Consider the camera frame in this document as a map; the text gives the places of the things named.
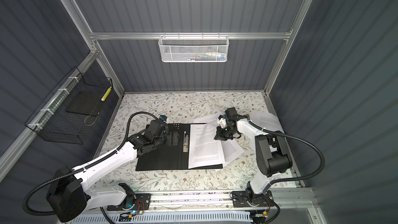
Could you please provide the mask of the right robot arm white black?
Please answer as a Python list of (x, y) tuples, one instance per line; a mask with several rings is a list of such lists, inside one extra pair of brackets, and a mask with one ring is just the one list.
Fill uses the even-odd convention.
[(272, 181), (292, 167), (288, 144), (280, 131), (270, 131), (254, 123), (249, 115), (240, 115), (234, 107), (217, 118), (216, 140), (228, 141), (235, 134), (245, 135), (254, 144), (259, 172), (247, 184), (243, 200), (257, 206), (265, 200)]

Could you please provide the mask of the orange folder black inside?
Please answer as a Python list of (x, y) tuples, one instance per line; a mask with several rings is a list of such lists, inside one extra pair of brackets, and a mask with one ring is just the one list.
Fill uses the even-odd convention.
[[(142, 134), (148, 126), (149, 124), (137, 134)], [(176, 131), (179, 133), (178, 145), (166, 146), (164, 144), (156, 150), (137, 156), (136, 171), (188, 169), (190, 124), (168, 124), (168, 127), (169, 132)], [(133, 134), (127, 139), (134, 145), (135, 149), (137, 134)]]

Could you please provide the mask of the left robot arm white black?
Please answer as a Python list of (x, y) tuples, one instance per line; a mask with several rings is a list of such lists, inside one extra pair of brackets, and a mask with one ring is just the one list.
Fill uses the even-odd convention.
[(46, 200), (59, 221), (69, 222), (84, 210), (98, 207), (97, 199), (89, 189), (114, 169), (165, 146), (169, 132), (165, 121), (152, 120), (138, 133), (125, 134), (122, 144), (106, 154), (74, 169), (62, 167), (57, 170)]

